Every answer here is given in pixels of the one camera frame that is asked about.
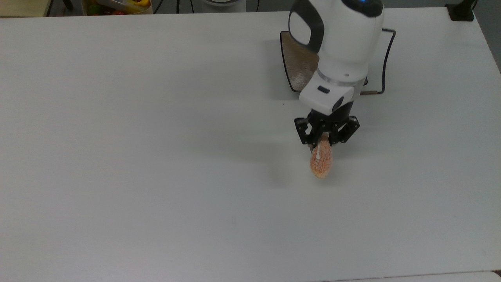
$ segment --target black stand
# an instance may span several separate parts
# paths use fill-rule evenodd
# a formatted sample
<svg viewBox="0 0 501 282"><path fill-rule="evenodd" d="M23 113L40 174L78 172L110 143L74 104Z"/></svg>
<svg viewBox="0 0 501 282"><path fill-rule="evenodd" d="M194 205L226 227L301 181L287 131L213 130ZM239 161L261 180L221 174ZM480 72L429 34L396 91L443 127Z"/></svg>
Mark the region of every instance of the black stand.
<svg viewBox="0 0 501 282"><path fill-rule="evenodd" d="M471 6L475 0L463 0L463 2L454 5L446 4L445 6L449 10L449 17L455 22L473 22L475 16L473 15L473 10Z"/></svg>

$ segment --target sponge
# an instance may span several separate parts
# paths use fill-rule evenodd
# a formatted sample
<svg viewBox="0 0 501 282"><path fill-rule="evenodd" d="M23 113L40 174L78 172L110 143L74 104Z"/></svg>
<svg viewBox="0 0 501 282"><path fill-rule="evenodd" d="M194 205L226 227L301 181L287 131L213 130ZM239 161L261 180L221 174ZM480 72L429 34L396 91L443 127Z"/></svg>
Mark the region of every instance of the sponge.
<svg viewBox="0 0 501 282"><path fill-rule="evenodd" d="M310 169L318 178L326 178L332 166L332 150L329 143L329 137L324 133L317 146L312 151L310 159Z"/></svg>

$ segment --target floor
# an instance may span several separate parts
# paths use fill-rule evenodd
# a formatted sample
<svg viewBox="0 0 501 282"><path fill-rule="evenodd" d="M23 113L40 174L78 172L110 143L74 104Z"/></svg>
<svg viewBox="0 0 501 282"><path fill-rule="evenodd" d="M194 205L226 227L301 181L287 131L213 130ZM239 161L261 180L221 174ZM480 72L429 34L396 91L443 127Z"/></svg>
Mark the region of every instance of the floor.
<svg viewBox="0 0 501 282"><path fill-rule="evenodd" d="M74 9L69 11L65 8L62 0L54 0L49 16L82 16L81 0L71 0ZM151 0L156 9L162 0ZM174 0L163 0L158 14L175 13ZM260 0L259 11L287 11L294 0ZM456 4L460 0L384 0L387 8L410 8L410 7L443 7L446 3ZM200 0L192 0L195 13L200 12ZM246 0L247 11L254 12L258 6L258 0ZM191 13L189 0L180 0L180 12ZM487 39L492 55L496 60L497 67L501 69L501 1L480 0L475 8L475 15L482 31Z"/></svg>

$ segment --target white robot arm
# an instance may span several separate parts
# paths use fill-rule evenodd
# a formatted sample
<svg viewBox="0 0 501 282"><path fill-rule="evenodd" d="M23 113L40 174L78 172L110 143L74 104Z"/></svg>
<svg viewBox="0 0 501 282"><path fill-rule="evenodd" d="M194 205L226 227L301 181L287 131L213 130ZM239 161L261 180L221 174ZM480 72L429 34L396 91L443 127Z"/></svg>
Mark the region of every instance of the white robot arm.
<svg viewBox="0 0 501 282"><path fill-rule="evenodd" d="M308 118L295 120L304 144L315 147L324 132L329 133L331 145L344 143L358 128L358 121L349 113L366 79L383 17L381 0L294 3L289 16L291 35L319 55L317 71L299 96L312 109ZM310 134L305 132L308 123Z"/></svg>

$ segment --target black clamp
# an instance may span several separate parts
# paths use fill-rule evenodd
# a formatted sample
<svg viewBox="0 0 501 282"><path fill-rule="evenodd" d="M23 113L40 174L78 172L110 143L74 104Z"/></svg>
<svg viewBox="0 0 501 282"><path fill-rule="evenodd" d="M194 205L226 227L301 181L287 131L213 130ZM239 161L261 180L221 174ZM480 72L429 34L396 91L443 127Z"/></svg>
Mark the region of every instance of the black clamp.
<svg viewBox="0 0 501 282"><path fill-rule="evenodd" d="M345 143L348 141L360 127L357 118L349 116L352 105L353 102L350 102L329 116L312 110L307 118L299 117L294 119L301 142L315 148L318 140L325 132L329 134L329 143L331 146L339 142ZM308 125L311 126L310 133L306 133Z"/></svg>

